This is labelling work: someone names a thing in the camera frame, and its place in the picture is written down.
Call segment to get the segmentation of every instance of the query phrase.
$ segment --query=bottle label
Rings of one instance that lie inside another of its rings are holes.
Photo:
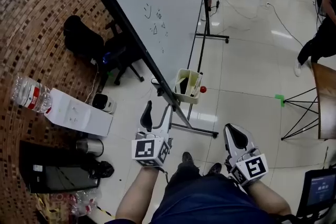
[[[34,109],[39,93],[40,89],[38,87],[31,86],[27,102],[24,104],[24,106],[29,109]]]

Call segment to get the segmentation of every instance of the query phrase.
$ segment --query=white tile floor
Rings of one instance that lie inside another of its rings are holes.
[[[171,129],[173,148],[164,168],[171,176],[184,151],[193,155],[201,174],[206,173],[213,163],[223,163],[227,156],[223,127],[226,123],[238,124],[252,132],[257,145],[266,154],[270,171],[262,181],[282,195],[295,214],[304,173],[321,168],[327,147],[327,162],[335,158],[336,142],[317,140],[317,128],[287,141],[280,140],[302,116],[302,109],[287,104],[282,108],[275,95],[289,98],[315,86],[307,66],[304,66],[300,78],[295,77],[293,63],[301,45],[284,29],[273,8],[265,5],[266,2],[274,5],[282,22],[302,44],[316,32],[314,6],[311,0],[219,1],[219,9],[211,18],[211,32],[230,35],[231,39],[229,44],[222,40],[206,40],[201,71],[207,92],[193,107],[190,120],[194,127],[216,130],[219,136],[213,139],[186,130]],[[204,22],[198,23],[198,31],[204,31]],[[197,38],[191,61],[194,70],[197,69],[201,45],[201,39]],[[321,59],[320,63],[336,69],[335,57]],[[101,157],[115,168],[111,178],[102,180],[102,198],[99,201],[99,205],[112,214],[140,169],[136,162],[131,161],[130,141],[139,127],[145,105],[149,99],[153,101],[154,124],[159,122],[166,106],[150,84],[149,69],[142,62],[135,65],[145,77],[143,83],[128,71],[120,86],[114,86],[109,80],[104,89],[104,93],[118,103],[110,134],[104,139],[105,153]],[[312,100],[315,96],[313,91],[301,99]],[[187,114],[188,105],[182,104],[181,108]],[[300,126],[313,120],[314,116],[309,112]],[[173,121],[181,123],[176,115]],[[159,206],[165,185],[164,175],[160,174],[144,222],[150,221]],[[91,217],[97,223],[110,220],[100,211],[94,211]]]

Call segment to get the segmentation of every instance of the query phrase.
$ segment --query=black monitor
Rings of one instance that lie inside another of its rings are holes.
[[[336,169],[306,172],[297,217],[318,216],[335,202]]]

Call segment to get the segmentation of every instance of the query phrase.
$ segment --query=wooden panel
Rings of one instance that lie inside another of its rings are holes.
[[[64,46],[62,26],[71,14],[105,40],[111,17],[100,0],[0,0],[0,222],[36,223],[35,200],[18,170],[20,140],[67,146],[75,132],[52,125],[43,114],[10,99],[15,74],[84,101],[96,67],[76,59]]]
[[[313,63],[319,101],[319,139],[336,139],[336,71]]]

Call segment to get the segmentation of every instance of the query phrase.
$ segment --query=desk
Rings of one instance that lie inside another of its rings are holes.
[[[312,63],[314,78],[316,88],[310,89],[304,93],[296,95],[294,97],[283,100],[282,102],[299,106],[306,110],[303,116],[299,121],[289,130],[289,132],[281,138],[281,140],[290,138],[299,133],[302,133],[306,130],[314,128],[315,126],[319,127],[318,130],[318,139],[336,139],[336,71],[320,65],[319,63]],[[311,101],[294,101],[295,97],[301,96],[307,92],[313,91],[316,89],[317,97],[313,102]],[[310,103],[308,108],[305,108],[298,103]],[[314,103],[318,104],[318,112],[311,109]],[[296,127],[296,125],[303,119],[307,112],[313,112],[317,115],[316,120],[307,124],[305,127],[293,132],[290,132]]]

